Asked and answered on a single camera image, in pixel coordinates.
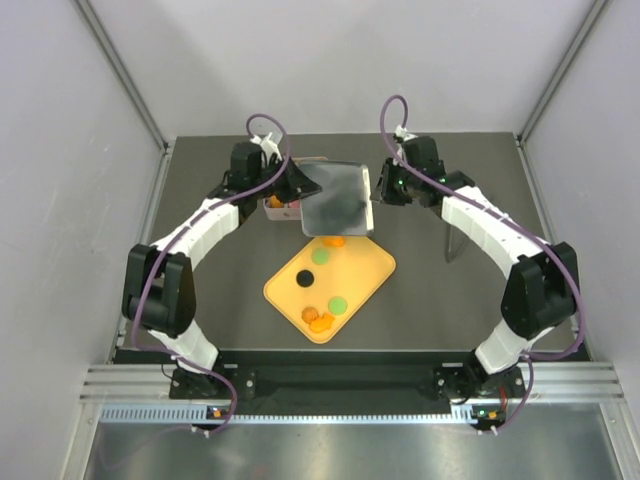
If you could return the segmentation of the chocolate chip cookie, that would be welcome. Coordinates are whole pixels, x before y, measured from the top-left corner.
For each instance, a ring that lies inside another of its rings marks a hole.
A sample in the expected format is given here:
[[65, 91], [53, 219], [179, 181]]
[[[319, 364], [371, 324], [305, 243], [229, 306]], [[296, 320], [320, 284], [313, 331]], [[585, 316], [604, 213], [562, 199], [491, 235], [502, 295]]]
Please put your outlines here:
[[269, 205], [271, 208], [282, 208], [283, 207], [283, 203], [278, 200], [275, 196], [272, 196], [269, 199]]

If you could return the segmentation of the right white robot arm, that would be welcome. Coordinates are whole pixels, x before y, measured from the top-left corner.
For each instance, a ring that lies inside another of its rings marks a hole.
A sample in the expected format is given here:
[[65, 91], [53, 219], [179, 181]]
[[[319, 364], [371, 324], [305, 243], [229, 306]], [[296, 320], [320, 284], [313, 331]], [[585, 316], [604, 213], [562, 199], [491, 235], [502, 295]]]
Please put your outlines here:
[[567, 243], [551, 245], [525, 231], [467, 175], [447, 172], [432, 137], [397, 127], [387, 144], [393, 154], [383, 163], [375, 199], [433, 210], [479, 247], [506, 279], [500, 321], [461, 369], [441, 382], [462, 399], [490, 395], [522, 355], [576, 312], [576, 252]]

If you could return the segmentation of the silver tin lid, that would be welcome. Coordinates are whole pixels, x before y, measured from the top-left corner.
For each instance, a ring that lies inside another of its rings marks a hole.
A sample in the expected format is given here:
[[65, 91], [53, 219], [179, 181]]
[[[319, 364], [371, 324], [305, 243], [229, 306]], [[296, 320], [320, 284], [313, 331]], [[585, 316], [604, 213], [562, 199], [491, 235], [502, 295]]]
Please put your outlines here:
[[366, 237], [374, 231], [369, 169], [357, 162], [306, 159], [300, 170], [321, 187], [300, 201], [308, 237]]

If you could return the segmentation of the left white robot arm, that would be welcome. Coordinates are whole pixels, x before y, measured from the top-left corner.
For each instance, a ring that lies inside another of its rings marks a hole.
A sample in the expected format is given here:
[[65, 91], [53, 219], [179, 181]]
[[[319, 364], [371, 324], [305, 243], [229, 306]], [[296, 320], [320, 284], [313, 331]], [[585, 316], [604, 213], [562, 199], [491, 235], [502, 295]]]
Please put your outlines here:
[[180, 378], [211, 398], [229, 382], [216, 366], [219, 351], [197, 324], [194, 271], [207, 254], [274, 197], [287, 204], [320, 193], [287, 153], [271, 141], [236, 144], [221, 182], [170, 234], [137, 244], [127, 258], [121, 312], [131, 338], [147, 331], [172, 357]]

